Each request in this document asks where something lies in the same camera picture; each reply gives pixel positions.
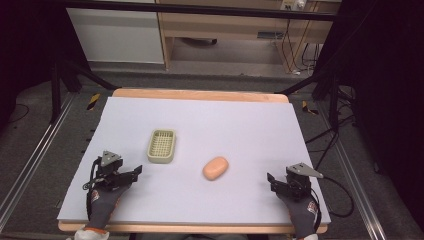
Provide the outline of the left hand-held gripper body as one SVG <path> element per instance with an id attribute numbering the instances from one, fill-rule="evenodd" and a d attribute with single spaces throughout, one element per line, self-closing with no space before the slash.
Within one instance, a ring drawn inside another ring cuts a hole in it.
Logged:
<path id="1" fill-rule="evenodd" d="M 112 191 L 118 187 L 131 183 L 130 173 L 119 173 L 118 169 L 123 165 L 120 155 L 104 151 L 99 158 L 96 171 L 96 185 L 104 190 Z"/>

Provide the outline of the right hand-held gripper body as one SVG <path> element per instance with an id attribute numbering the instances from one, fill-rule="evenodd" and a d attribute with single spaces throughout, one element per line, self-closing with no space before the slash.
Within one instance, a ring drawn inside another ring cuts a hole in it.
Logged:
<path id="1" fill-rule="evenodd" d="M 279 194 L 299 201 L 311 194 L 310 178 L 323 178 L 324 175 L 305 163 L 298 163 L 286 168 L 286 181 L 282 183 Z"/>

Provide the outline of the beige slotted soap dish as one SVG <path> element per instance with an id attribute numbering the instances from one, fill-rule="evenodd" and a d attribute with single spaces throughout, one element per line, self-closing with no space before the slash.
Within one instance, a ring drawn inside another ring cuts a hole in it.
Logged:
<path id="1" fill-rule="evenodd" d="M 151 163 L 168 164 L 173 160 L 176 134 L 171 129 L 155 129 L 150 137 L 147 158 Z"/>

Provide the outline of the orange oval soap bar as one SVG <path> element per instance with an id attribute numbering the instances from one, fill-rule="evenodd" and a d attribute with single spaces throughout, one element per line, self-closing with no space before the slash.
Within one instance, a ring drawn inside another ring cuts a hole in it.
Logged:
<path id="1" fill-rule="evenodd" d="M 202 173 L 207 180 L 213 181 L 220 177 L 228 167 L 229 163 L 224 157 L 215 157 L 203 167 Z"/>

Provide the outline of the yellow black floor tape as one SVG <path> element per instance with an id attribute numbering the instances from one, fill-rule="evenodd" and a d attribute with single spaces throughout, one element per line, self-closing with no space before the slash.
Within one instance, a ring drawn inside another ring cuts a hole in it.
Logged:
<path id="1" fill-rule="evenodd" d="M 99 98 L 100 98 L 100 93 L 96 93 L 96 94 L 92 95 L 92 97 L 91 97 L 91 99 L 90 99 L 90 101 L 87 105 L 86 110 L 92 110 L 94 108 L 94 106 L 96 105 L 97 101 L 99 100 Z"/>
<path id="2" fill-rule="evenodd" d="M 307 101 L 302 101 L 302 111 L 303 112 L 310 113 L 310 114 L 313 114 L 313 115 L 319 115 L 318 110 L 310 109 L 308 107 Z"/>

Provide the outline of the black metal stand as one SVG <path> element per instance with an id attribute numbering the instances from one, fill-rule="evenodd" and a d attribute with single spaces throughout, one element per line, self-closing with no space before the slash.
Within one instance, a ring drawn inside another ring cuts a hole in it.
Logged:
<path id="1" fill-rule="evenodd" d="M 310 85 L 313 82 L 317 83 L 317 85 L 315 86 L 312 92 L 312 98 L 314 100 L 323 100 L 326 95 L 330 96 L 328 121 L 330 123 L 330 127 L 334 131 L 338 131 L 339 120 L 338 120 L 337 103 L 339 99 L 340 77 L 337 73 L 329 73 L 329 72 L 314 73 L 312 76 L 300 81 L 299 83 L 296 83 L 295 85 L 285 90 L 278 91 L 278 94 L 288 96 L 294 93 L 295 91 Z"/>
<path id="2" fill-rule="evenodd" d="M 76 63 L 73 63 L 70 60 L 56 60 L 51 68 L 51 93 L 52 93 L 52 115 L 51 123 L 54 123 L 58 120 L 61 112 L 61 88 L 60 81 L 68 83 L 68 90 L 70 92 L 78 92 L 81 89 L 81 84 L 78 80 L 70 81 L 67 78 L 67 73 L 74 71 L 80 75 L 85 76 L 91 81 L 97 83 L 107 90 L 116 90 L 119 89 L 119 86 L 113 85 L 106 80 L 100 78 L 99 76 L 92 73 L 90 70 L 87 70 Z"/>

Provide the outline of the dark curtain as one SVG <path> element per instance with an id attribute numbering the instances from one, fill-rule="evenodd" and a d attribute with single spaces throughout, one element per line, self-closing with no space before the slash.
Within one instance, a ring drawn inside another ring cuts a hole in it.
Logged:
<path id="1" fill-rule="evenodd" d="M 19 93 L 50 79 L 52 50 L 89 68 L 65 8 L 40 0 L 0 0 L 0 129 Z"/>
<path id="2" fill-rule="evenodd" d="M 424 0 L 341 0 L 318 68 L 356 92 L 365 139 L 424 231 Z"/>

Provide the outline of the white cabinet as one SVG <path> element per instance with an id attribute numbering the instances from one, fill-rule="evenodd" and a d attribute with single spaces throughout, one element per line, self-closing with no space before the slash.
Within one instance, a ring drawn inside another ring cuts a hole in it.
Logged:
<path id="1" fill-rule="evenodd" d="M 155 13 L 74 8 L 67 12 L 89 61 L 164 63 Z"/>

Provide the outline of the wooden desk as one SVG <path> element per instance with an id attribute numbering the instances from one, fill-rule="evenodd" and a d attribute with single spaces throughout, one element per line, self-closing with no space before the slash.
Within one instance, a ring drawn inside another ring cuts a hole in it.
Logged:
<path id="1" fill-rule="evenodd" d="M 281 0 L 155 0 L 159 4 L 240 7 L 255 10 L 281 10 Z M 338 12 L 342 0 L 307 0 L 302 11 Z M 300 68 L 306 45 L 323 44 L 332 24 L 327 21 L 286 20 L 239 16 L 160 13 L 158 15 L 162 50 L 166 66 L 171 63 L 176 38 L 272 40 L 284 69 Z"/>

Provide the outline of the white power strip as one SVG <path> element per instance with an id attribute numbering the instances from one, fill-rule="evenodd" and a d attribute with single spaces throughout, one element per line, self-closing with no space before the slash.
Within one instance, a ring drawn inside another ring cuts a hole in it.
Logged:
<path id="1" fill-rule="evenodd" d="M 285 11 L 302 11 L 307 0 L 281 0 L 281 10 Z"/>

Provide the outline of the aluminium floor rail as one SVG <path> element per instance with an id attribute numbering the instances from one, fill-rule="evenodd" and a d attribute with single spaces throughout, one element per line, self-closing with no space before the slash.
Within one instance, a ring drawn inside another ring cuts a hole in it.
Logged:
<path id="1" fill-rule="evenodd" d="M 331 131 L 332 141 L 329 154 L 325 156 L 319 169 L 334 180 L 337 191 L 343 192 L 343 197 L 350 201 L 350 215 L 337 217 L 341 210 L 331 203 L 330 210 L 335 219 L 353 224 L 358 217 L 360 229 L 367 232 L 366 240 L 387 240 L 387 236 L 372 205 L 367 190 L 370 190 L 372 180 L 376 177 L 373 161 L 365 145 L 362 143 L 358 128 L 355 127 L 355 116 L 348 103 L 338 102 L 335 108 L 338 130 Z"/>
<path id="2" fill-rule="evenodd" d="M 4 230 L 19 200 L 59 131 L 64 119 L 68 115 L 69 109 L 71 108 L 75 97 L 75 93 L 67 93 L 65 95 L 65 99 L 59 104 L 59 113 L 48 125 L 17 179 L 14 181 L 5 199 L 0 204 L 0 233 Z"/>

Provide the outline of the black horizontal frame bar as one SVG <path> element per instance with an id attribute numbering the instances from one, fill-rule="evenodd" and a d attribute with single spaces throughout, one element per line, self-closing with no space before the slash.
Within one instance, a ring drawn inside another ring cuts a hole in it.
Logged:
<path id="1" fill-rule="evenodd" d="M 295 19 L 313 21 L 337 21 L 339 16 L 332 13 L 295 12 L 283 10 L 255 10 L 251 8 L 218 7 L 200 5 L 155 4 L 116 2 L 98 0 L 57 0 L 57 3 L 69 8 L 118 10 L 138 12 L 158 12 L 175 14 L 200 14 L 217 16 L 239 16 L 273 19 Z"/>

